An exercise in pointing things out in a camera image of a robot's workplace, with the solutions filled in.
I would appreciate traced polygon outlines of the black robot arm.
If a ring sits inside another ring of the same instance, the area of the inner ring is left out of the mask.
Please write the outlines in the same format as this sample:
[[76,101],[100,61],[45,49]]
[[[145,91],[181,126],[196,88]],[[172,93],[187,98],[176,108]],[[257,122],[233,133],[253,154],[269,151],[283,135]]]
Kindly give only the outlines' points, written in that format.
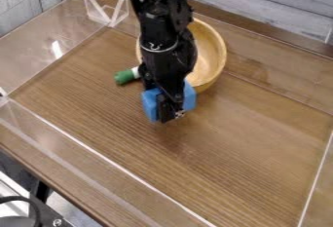
[[188,0],[130,0],[140,21],[142,62],[130,72],[144,83],[144,108],[162,123],[187,112],[187,77],[199,48],[189,25],[195,20]]

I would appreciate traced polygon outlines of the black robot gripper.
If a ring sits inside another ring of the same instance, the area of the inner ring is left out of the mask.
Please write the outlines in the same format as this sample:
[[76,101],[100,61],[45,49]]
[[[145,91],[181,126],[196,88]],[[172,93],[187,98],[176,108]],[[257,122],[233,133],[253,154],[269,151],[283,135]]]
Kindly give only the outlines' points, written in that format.
[[140,20],[142,70],[170,99],[184,99],[184,83],[197,61],[188,0],[130,0]]

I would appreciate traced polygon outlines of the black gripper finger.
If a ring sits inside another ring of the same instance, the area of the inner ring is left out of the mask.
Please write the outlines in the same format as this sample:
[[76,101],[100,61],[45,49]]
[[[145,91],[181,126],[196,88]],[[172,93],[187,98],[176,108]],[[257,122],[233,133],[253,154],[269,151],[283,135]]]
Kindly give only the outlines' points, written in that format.
[[173,101],[165,94],[157,96],[158,120],[166,123],[185,115],[184,102]]

